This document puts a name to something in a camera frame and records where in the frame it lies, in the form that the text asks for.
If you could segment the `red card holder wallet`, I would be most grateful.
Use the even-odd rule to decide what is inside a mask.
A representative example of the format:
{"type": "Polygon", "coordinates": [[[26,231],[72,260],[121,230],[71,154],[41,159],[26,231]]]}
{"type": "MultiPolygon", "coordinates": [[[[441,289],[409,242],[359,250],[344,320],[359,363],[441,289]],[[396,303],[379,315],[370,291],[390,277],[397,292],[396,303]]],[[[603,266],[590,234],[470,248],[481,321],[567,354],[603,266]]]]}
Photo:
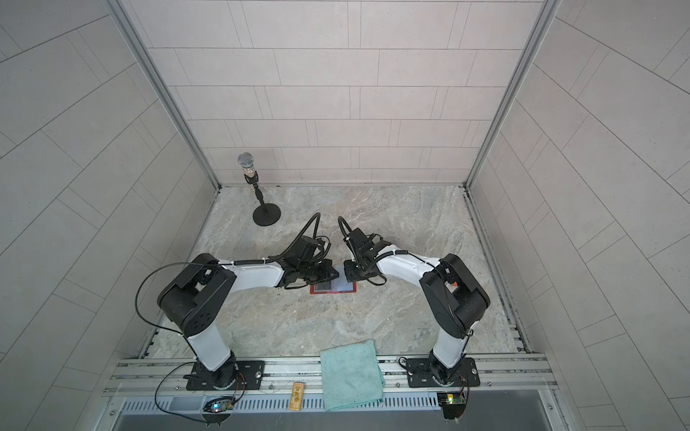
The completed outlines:
{"type": "Polygon", "coordinates": [[[350,282],[346,278],[344,265],[336,265],[334,269],[339,273],[339,276],[333,280],[312,285],[310,287],[311,295],[348,294],[357,292],[357,284],[355,282],[350,282]]]}

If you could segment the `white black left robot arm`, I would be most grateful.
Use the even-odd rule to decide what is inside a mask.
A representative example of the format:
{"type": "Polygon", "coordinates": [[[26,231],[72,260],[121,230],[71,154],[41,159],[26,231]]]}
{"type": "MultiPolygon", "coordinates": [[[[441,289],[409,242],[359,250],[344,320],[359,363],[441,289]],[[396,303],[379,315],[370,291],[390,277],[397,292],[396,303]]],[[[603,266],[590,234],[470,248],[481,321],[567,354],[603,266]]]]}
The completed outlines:
{"type": "Polygon", "coordinates": [[[217,328],[217,315],[233,291],[254,288],[296,289],[329,284],[340,273],[326,257],[323,241],[295,240],[282,255],[262,260],[222,261],[201,253],[159,294],[157,305],[174,323],[196,356],[190,389],[226,389],[236,383],[235,355],[217,328]]]}

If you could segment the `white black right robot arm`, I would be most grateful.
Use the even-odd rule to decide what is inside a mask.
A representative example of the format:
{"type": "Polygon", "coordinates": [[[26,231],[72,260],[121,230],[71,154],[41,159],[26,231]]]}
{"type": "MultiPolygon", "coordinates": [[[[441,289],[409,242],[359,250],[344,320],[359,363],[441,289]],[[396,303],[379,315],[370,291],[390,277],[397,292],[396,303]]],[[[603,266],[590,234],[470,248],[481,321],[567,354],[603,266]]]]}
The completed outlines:
{"type": "Polygon", "coordinates": [[[344,262],[347,280],[373,284],[397,278],[424,294],[440,330],[422,373],[444,386],[465,378],[465,350],[491,300],[463,260],[452,253],[439,259],[418,256],[377,233],[366,235],[346,224],[341,233],[351,254],[344,262]]]}

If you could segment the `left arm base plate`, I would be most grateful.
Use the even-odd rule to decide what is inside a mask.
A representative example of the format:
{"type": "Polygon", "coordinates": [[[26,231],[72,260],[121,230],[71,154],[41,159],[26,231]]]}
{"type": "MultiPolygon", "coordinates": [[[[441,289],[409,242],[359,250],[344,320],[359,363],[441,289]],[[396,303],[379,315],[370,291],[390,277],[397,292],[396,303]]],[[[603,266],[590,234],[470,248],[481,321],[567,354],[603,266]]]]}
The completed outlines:
{"type": "Polygon", "coordinates": [[[260,360],[230,361],[211,372],[197,362],[183,378],[188,391],[259,390],[266,363],[260,360]]]}

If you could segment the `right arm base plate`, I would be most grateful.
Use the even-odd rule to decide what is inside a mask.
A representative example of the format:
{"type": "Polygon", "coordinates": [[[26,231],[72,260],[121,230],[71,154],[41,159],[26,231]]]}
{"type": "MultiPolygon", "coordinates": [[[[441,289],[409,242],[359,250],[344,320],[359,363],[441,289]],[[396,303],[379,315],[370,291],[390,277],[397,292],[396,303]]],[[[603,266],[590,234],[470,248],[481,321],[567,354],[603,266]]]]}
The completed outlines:
{"type": "Polygon", "coordinates": [[[463,357],[454,367],[446,368],[436,357],[405,358],[411,388],[474,388],[481,385],[472,357],[463,357]]]}

